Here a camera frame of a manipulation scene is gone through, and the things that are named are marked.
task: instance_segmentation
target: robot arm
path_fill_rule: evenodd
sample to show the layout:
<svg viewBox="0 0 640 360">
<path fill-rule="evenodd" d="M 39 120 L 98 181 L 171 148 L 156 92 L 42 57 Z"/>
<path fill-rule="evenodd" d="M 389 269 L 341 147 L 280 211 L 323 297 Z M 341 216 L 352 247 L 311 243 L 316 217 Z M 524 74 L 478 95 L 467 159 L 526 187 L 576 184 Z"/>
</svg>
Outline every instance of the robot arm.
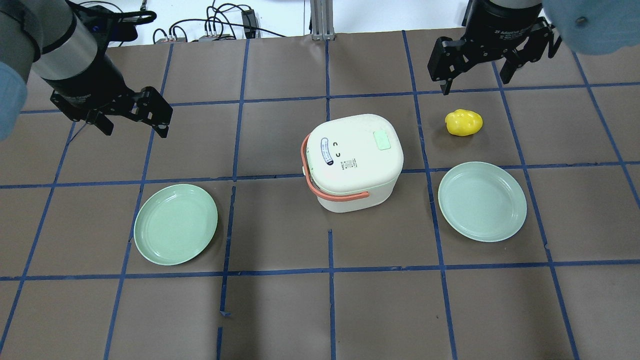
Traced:
<svg viewBox="0 0 640 360">
<path fill-rule="evenodd" d="M 542 7 L 554 21 L 540 17 Z M 453 79 L 478 63 L 506 58 L 508 84 L 517 69 L 552 58 L 561 41 L 578 53 L 607 54 L 640 43 L 637 0 L 469 0 L 459 40 L 440 37 L 428 63 L 431 80 L 447 95 Z M 554 28 L 563 36 L 554 40 Z"/>
<path fill-rule="evenodd" d="M 1 1 L 0 30 L 10 41 L 0 43 L 0 83 L 6 83 L 0 90 L 6 106 L 0 111 L 0 140 L 11 132 L 24 105 L 31 68 L 51 85 L 51 101 L 70 120 L 84 120 L 110 135 L 113 123 L 106 115 L 122 115 L 166 137 L 171 106 L 151 86 L 140 92 L 128 88 L 105 53 L 109 41 L 135 39 L 135 25 L 155 17 L 153 12 L 117 14 L 65 0 Z"/>
</svg>

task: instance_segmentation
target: white box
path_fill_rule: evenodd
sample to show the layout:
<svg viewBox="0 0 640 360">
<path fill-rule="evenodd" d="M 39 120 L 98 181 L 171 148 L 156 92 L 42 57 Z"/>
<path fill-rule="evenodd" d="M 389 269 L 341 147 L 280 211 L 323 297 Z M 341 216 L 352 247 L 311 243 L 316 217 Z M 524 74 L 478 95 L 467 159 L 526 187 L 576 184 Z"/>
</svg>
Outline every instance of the white box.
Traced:
<svg viewBox="0 0 640 360">
<path fill-rule="evenodd" d="M 321 124 L 307 135 L 300 155 L 309 188 L 334 213 L 387 200 L 404 162 L 396 130 L 372 114 Z"/>
</svg>

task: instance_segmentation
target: black connector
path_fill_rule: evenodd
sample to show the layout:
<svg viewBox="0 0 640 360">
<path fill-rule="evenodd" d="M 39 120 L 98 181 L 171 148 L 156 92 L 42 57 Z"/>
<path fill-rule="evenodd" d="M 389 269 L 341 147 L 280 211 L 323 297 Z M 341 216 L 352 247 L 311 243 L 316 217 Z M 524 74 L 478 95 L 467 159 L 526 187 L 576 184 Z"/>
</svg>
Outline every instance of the black connector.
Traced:
<svg viewBox="0 0 640 360">
<path fill-rule="evenodd" d="M 242 11 L 242 23 L 244 26 L 251 26 L 250 28 L 244 28 L 244 37 L 255 38 L 258 20 L 255 18 L 255 12 L 253 9 Z"/>
</svg>

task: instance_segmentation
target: yellow toy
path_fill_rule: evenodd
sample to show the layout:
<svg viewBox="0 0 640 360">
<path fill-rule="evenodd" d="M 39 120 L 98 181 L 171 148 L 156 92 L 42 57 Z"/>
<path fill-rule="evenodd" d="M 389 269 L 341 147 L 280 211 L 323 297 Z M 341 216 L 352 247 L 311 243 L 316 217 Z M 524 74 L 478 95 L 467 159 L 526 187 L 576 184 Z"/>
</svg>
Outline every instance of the yellow toy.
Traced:
<svg viewBox="0 0 640 360">
<path fill-rule="evenodd" d="M 473 111 L 458 109 L 447 114 L 444 119 L 449 134 L 456 136 L 473 135 L 482 128 L 482 116 Z"/>
</svg>

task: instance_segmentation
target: round plate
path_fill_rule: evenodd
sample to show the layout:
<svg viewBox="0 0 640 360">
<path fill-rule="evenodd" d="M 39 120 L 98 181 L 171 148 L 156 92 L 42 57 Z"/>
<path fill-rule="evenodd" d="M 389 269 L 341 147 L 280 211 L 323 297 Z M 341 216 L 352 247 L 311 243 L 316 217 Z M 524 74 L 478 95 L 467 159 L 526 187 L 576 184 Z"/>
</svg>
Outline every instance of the round plate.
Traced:
<svg viewBox="0 0 640 360">
<path fill-rule="evenodd" d="M 218 225 L 211 196 L 190 184 L 177 184 L 153 194 L 142 205 L 133 227 L 140 254 L 158 265 L 193 259 L 207 247 Z"/>
<path fill-rule="evenodd" d="M 503 169 L 478 161 L 460 164 L 444 175 L 438 202 L 447 222 L 477 241 L 510 238 L 527 216 L 518 182 Z"/>
</svg>

